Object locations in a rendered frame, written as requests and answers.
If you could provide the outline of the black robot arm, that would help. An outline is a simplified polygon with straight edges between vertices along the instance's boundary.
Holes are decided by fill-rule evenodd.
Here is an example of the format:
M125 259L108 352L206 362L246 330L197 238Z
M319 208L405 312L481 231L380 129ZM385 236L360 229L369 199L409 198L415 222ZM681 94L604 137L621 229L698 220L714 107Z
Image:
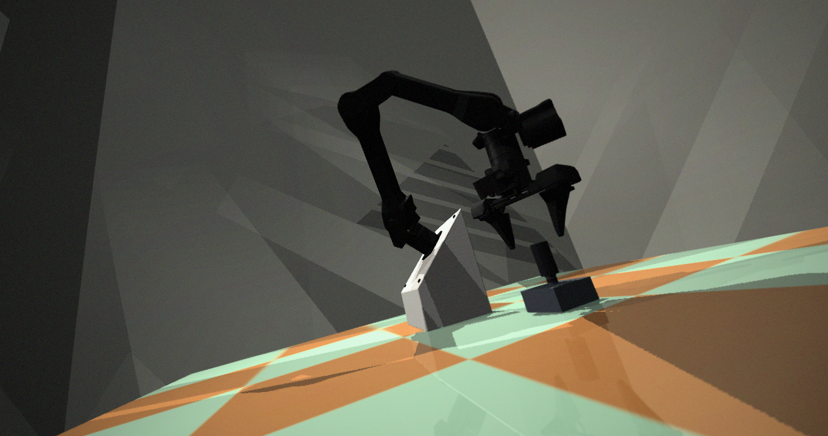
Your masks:
M432 253L442 232L436 234L417 223L420 217L412 195L401 191L391 167L380 133L378 108L391 95L447 112L478 131L488 131L478 132L472 144L478 149L486 148L490 164L503 154L521 152L516 133L528 148L537 148L567 136L561 117L550 99L520 114L503 105L499 95L494 93L460 91L398 71L382 72L369 84L342 94L337 103L338 111L363 148L382 198L382 220L391 242L397 248L403 248L405 244L416 248L425 254L422 260ZM514 160L506 158L497 166L499 169L493 172L492 168L488 168L483 179L472 183L480 200L486 199L487 195L495 197L495 193L507 189L512 183L514 186L523 184Z

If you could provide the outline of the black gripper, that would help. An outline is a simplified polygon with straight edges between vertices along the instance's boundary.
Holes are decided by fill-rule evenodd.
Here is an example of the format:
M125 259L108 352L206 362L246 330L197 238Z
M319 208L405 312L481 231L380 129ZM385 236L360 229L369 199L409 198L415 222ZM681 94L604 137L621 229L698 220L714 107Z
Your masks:
M555 164L537 173L536 180L532 180L527 167L530 165L529 159L525 159L521 152L511 152L503 154L491 162L493 172L499 169L497 164L506 158L511 158L518 166L519 176L523 184L514 186L514 183L512 183L507 189L495 193L501 196L499 199L484 199L472 205L473 220L479 219L491 224L509 249L513 250L516 248L514 232L512 231L509 213L505 213L505 206L540 192L542 199L547 203L555 232L558 237L562 237L565 227L565 213L567 213L567 201L570 191L574 190L574 186L571 185L582 180L578 170L568 165ZM524 191L527 192L523 193Z

